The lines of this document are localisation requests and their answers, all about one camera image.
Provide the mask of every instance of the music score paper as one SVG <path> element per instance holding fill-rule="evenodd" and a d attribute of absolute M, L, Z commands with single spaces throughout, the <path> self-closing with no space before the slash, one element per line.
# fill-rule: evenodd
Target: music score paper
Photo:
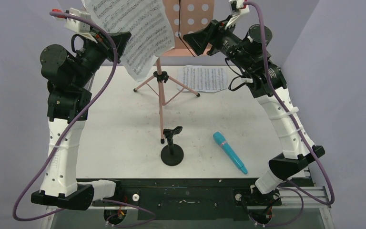
<path fill-rule="evenodd" d="M 158 57 L 175 47 L 162 0 L 84 0 L 92 20 L 108 33 L 131 32 L 121 57 L 137 82 L 143 81 Z"/>
<path fill-rule="evenodd" d="M 187 65 L 178 70 L 177 80 L 196 92 L 215 93 L 228 88 L 228 75 L 224 68 Z"/>

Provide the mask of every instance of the round black base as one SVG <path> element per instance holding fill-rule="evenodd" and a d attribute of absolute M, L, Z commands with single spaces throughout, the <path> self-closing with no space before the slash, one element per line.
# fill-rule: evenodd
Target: round black base
<path fill-rule="evenodd" d="M 173 155 L 170 154 L 168 146 L 165 146 L 161 152 L 161 159 L 168 166 L 180 164 L 183 161 L 183 156 L 183 149 L 178 145 L 173 145 Z"/>

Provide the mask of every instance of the gray wall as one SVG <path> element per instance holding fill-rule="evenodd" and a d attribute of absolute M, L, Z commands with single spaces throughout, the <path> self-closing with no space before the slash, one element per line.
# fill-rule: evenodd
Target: gray wall
<path fill-rule="evenodd" d="M 274 31 L 270 51 L 284 62 L 318 0 L 258 1 L 266 23 Z M 0 228 L 38 228 L 40 222 L 22 223 L 11 218 L 12 205 L 38 171 L 47 155 L 46 81 L 40 74 L 39 56 L 58 43 L 70 50 L 72 33 L 48 15 L 52 8 L 80 7 L 79 0 L 0 0 Z M 227 0 L 218 0 L 215 16 L 224 19 Z M 246 20 L 256 23 L 254 10 Z M 238 34 L 249 27 L 239 24 Z M 165 64 L 223 64 L 223 57 L 173 58 Z M 37 190 L 41 180 L 31 190 Z M 39 215 L 43 207 L 30 203 L 26 194 L 21 217 Z"/>
<path fill-rule="evenodd" d="M 336 228 L 366 228 L 366 1 L 320 0 L 283 71 L 309 135 L 326 149 Z"/>

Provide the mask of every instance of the black cable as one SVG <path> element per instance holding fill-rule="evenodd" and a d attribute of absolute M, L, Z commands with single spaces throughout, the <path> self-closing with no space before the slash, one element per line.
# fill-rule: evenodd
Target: black cable
<path fill-rule="evenodd" d="M 186 45 L 186 43 L 184 43 L 184 41 L 183 41 L 183 39 L 181 38 L 181 36 L 180 36 L 180 14 L 181 14 L 181 12 L 182 12 L 182 8 L 181 8 L 181 5 L 180 5 L 180 2 L 181 2 L 182 0 L 179 0 L 179 31 L 177 32 L 177 36 L 179 37 L 179 39 L 180 39 L 180 41 L 186 46 L 186 48 L 187 48 L 187 50 L 190 52 L 190 54 L 193 56 L 193 57 L 196 57 L 193 53 L 192 53 L 192 51 L 189 49 L 189 47 L 187 47 L 187 45 Z"/>
<path fill-rule="evenodd" d="M 231 92 L 234 92 L 236 90 L 238 90 L 239 88 L 245 86 L 247 83 L 242 83 L 241 85 L 237 86 L 236 88 L 232 89 L 232 83 L 237 79 L 237 78 L 243 78 L 243 75 L 240 75 L 238 72 L 236 72 L 229 64 L 228 64 L 228 60 L 229 58 L 225 58 L 225 63 L 226 65 L 228 65 L 228 67 L 232 70 L 232 72 L 234 72 L 235 74 L 237 74 L 238 76 L 233 78 L 231 83 L 228 86 L 228 90 L 230 90 Z"/>
<path fill-rule="evenodd" d="M 237 73 L 229 64 L 228 64 L 228 60 L 229 58 L 225 58 L 225 63 L 226 65 L 228 65 L 228 67 L 232 70 L 232 72 L 234 72 L 235 74 L 239 75 L 240 77 L 243 77 L 242 75 L 240 75 L 239 73 Z"/>

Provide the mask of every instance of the black mount bracket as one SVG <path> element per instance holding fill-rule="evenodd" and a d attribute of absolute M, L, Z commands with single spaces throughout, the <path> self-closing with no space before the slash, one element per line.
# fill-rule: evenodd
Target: black mount bracket
<path fill-rule="evenodd" d="M 31 194 L 31 202 L 33 204 L 85 211 L 92 203 L 93 194 L 94 188 L 92 185 L 78 184 L 78 190 L 67 197 L 64 194 L 60 194 L 58 197 L 52 197 L 45 195 L 44 191 L 35 191 Z"/>
<path fill-rule="evenodd" d="M 312 146 L 312 149 L 318 158 L 325 154 L 323 146 Z M 310 153 L 306 156 L 298 155 L 297 160 L 287 159 L 284 157 L 284 154 L 281 153 L 269 161 L 269 167 L 277 178 L 285 180 L 303 170 L 314 161 L 315 159 Z"/>
<path fill-rule="evenodd" d="M 153 76 L 156 78 L 156 80 L 158 81 L 158 83 L 162 82 L 166 83 L 169 79 L 168 73 L 167 72 L 162 72 L 162 74 L 158 74 L 158 72 L 154 72 Z"/>
<path fill-rule="evenodd" d="M 168 145 L 162 149 L 161 159 L 168 166 L 176 166 L 183 161 L 183 149 L 173 144 L 173 136 L 178 135 L 183 130 L 183 127 L 178 126 L 173 130 L 164 129 L 163 135 L 168 139 Z"/>

